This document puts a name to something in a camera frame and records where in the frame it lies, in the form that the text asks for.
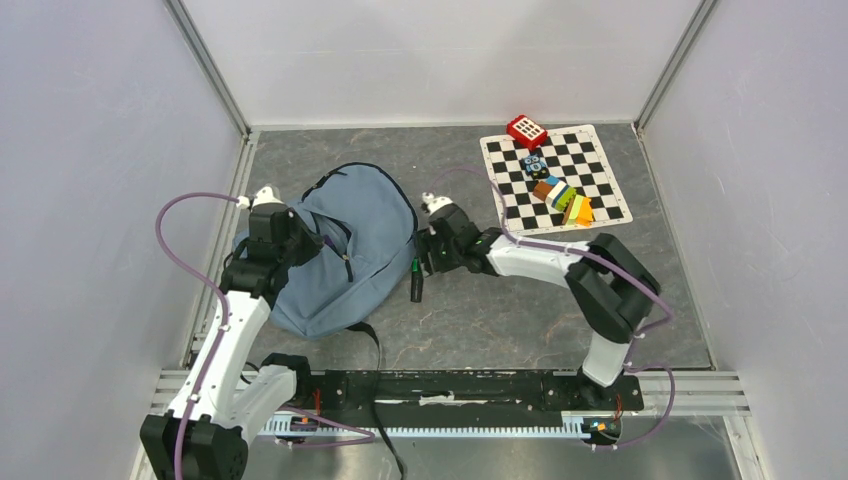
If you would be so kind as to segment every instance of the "orange block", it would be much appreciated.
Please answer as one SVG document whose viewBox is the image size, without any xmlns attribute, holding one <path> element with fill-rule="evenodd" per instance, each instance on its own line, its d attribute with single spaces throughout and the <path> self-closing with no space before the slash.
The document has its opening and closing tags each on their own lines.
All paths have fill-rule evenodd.
<svg viewBox="0 0 848 480">
<path fill-rule="evenodd" d="M 588 227 L 593 221 L 595 221 L 595 215 L 592 213 L 591 199 L 586 198 L 580 204 L 580 211 L 577 213 L 577 223 Z"/>
<path fill-rule="evenodd" d="M 533 189 L 533 196 L 538 198 L 541 201 L 545 201 L 548 198 L 548 194 L 553 190 L 553 185 L 548 182 L 538 182 L 536 183 L 536 187 Z"/>
</svg>

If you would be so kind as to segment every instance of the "blue backpack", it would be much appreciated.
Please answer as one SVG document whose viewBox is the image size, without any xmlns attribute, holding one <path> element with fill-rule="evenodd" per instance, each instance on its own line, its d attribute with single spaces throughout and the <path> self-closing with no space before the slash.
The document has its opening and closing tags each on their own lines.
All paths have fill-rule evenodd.
<svg viewBox="0 0 848 480">
<path fill-rule="evenodd" d="M 271 311 L 274 325 L 308 339 L 345 329 L 364 320 L 409 272 L 418 217 L 380 167 L 342 165 L 286 204 L 325 246 L 289 270 Z M 246 236 L 241 232 L 234 243 Z"/>
</svg>

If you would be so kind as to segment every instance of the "toy block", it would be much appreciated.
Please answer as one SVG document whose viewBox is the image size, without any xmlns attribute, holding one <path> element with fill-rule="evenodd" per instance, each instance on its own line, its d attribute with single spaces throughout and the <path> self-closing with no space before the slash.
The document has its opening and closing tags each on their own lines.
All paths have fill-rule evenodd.
<svg viewBox="0 0 848 480">
<path fill-rule="evenodd" d="M 548 165 L 538 155 L 524 157 L 521 163 L 524 165 L 524 173 L 533 180 L 543 180 L 551 175 Z"/>
<path fill-rule="evenodd" d="M 587 198 L 580 205 L 580 212 L 577 213 L 577 223 L 579 225 L 583 225 L 584 227 L 588 227 L 595 221 L 595 214 L 592 213 L 592 199 Z"/>
<path fill-rule="evenodd" d="M 548 131 L 530 120 L 527 115 L 519 115 L 509 122 L 506 133 L 528 150 L 535 150 L 548 138 Z"/>
<path fill-rule="evenodd" d="M 580 206 L 583 205 L 583 200 L 586 197 L 578 195 L 565 211 L 565 225 L 570 227 L 577 223 L 577 215 L 580 213 Z"/>
<path fill-rule="evenodd" d="M 533 188 L 533 196 L 538 198 L 541 201 L 545 201 L 548 198 L 548 194 L 551 193 L 551 190 L 554 189 L 554 186 L 548 182 L 539 182 Z"/>
<path fill-rule="evenodd" d="M 571 200 L 577 195 L 577 190 L 574 187 L 566 186 L 566 189 L 563 190 L 562 194 L 554 200 L 554 208 L 559 210 L 560 212 L 565 211 L 568 208 L 568 204 L 571 203 Z"/>
<path fill-rule="evenodd" d="M 554 186 L 554 188 L 552 188 L 551 191 L 548 193 L 548 196 L 545 197 L 545 203 L 547 203 L 549 207 L 556 210 L 556 199 L 559 198 L 560 195 L 562 195 L 562 192 L 564 192 L 566 189 L 568 189 L 568 185 L 566 185 L 565 182 L 558 182 L 556 186 Z"/>
</svg>

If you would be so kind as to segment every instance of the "red lego brick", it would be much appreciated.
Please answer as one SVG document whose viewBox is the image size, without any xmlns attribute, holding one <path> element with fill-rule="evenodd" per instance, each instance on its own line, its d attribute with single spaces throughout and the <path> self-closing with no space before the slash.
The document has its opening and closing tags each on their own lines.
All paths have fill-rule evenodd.
<svg viewBox="0 0 848 480">
<path fill-rule="evenodd" d="M 506 126 L 506 133 L 528 150 L 535 150 L 548 138 L 548 131 L 527 115 L 519 115 Z"/>
</svg>

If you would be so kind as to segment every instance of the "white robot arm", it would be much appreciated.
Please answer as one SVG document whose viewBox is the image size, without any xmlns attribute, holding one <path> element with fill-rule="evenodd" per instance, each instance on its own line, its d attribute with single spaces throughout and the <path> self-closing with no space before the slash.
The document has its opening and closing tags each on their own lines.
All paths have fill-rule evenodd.
<svg viewBox="0 0 848 480">
<path fill-rule="evenodd" d="M 621 374 L 633 332 L 650 312 L 651 300 L 620 278 L 607 284 L 607 271 L 580 252 L 594 251 L 624 268 L 659 294 L 659 284 L 615 237 L 592 242 L 509 238 L 500 229 L 480 232 L 448 197 L 423 195 L 429 228 L 418 237 L 419 258 L 428 273 L 465 266 L 472 273 L 520 276 L 570 288 L 594 330 L 581 374 L 601 388 Z"/>
<path fill-rule="evenodd" d="M 160 480 L 176 478 L 178 439 L 183 479 L 241 478 L 248 445 L 309 376 L 305 357 L 271 355 L 254 381 L 236 395 L 248 351 L 288 283 L 289 269 L 314 258 L 324 244 L 273 187 L 264 187 L 251 199 L 241 197 L 238 204 L 250 209 L 249 235 L 221 275 L 228 318 L 222 318 L 219 302 L 212 334 L 186 383 L 164 415 L 148 415 L 142 423 L 141 441 Z"/>
</svg>

